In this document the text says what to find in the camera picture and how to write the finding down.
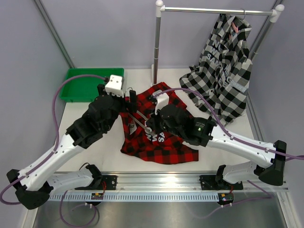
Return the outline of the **metal clothes hanger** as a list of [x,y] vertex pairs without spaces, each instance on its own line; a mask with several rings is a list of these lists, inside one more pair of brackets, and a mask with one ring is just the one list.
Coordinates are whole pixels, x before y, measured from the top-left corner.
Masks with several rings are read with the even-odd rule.
[[142,127],[147,133],[151,133],[151,129],[145,125],[145,122],[148,120],[142,113],[139,111],[132,112],[130,108],[126,108],[126,111],[129,117],[140,127]]

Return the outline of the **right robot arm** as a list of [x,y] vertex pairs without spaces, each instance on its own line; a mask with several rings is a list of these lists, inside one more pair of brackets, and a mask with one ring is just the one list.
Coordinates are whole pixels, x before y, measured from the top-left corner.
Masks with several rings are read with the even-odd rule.
[[187,115],[173,104],[151,114],[146,124],[154,133],[168,132],[191,145],[218,148],[247,159],[245,163],[219,166],[215,184],[221,189],[256,179],[283,185],[287,147],[283,141],[267,143],[232,134],[214,121]]

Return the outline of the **red black plaid shirt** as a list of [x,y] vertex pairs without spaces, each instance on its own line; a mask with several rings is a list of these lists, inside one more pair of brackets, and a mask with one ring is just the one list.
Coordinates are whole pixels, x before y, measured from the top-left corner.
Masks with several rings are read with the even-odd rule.
[[[170,89],[165,82],[153,85],[137,95],[138,111],[146,118],[154,113],[156,104],[151,96],[158,91]],[[175,94],[168,92],[169,104],[174,104],[186,110],[186,104]],[[167,132],[151,135],[128,115],[120,113],[123,123],[124,143],[121,153],[137,157],[146,162],[173,165],[199,161],[199,151],[183,144],[183,140]]]

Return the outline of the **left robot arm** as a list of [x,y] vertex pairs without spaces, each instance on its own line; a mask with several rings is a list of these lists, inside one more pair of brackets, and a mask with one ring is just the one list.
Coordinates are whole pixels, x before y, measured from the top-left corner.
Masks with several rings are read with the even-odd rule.
[[78,171],[55,175],[63,164],[108,133],[120,113],[136,112],[137,96],[134,90],[129,91],[128,98],[122,90],[114,91],[107,85],[99,84],[97,90],[98,97],[67,128],[53,148],[30,166],[7,173],[19,203],[25,208],[36,209],[50,196],[66,190],[96,190],[101,186],[103,176],[93,164]]

